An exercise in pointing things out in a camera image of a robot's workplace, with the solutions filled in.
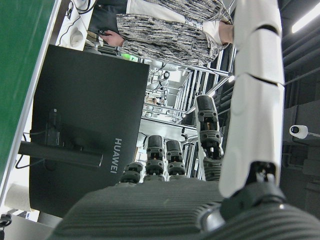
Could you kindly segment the right robot hand white grey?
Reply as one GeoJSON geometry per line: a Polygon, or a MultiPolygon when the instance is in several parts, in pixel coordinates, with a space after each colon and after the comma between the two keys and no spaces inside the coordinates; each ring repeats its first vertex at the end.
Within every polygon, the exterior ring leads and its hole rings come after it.
{"type": "Polygon", "coordinates": [[[320,222],[279,188],[284,70],[275,0],[239,0],[235,83],[225,154],[213,156],[213,99],[196,100],[202,179],[147,177],[85,195],[52,240],[317,240],[320,222]]]}

